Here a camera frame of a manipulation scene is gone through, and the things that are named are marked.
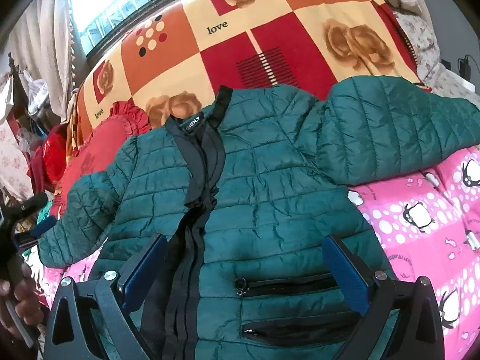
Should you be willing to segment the left hand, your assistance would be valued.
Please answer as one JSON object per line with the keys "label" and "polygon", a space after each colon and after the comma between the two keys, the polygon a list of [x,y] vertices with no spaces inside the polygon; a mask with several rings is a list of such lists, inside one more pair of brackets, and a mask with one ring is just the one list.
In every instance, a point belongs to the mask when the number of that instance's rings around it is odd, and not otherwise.
{"label": "left hand", "polygon": [[22,336],[12,320],[6,306],[5,299],[9,295],[14,295],[18,301],[16,305],[16,313],[29,326],[38,326],[44,320],[44,314],[41,310],[41,303],[35,294],[35,281],[32,278],[32,271],[28,264],[22,265],[23,279],[14,288],[11,283],[1,280],[1,325],[6,328],[9,333],[17,340],[21,340]]}

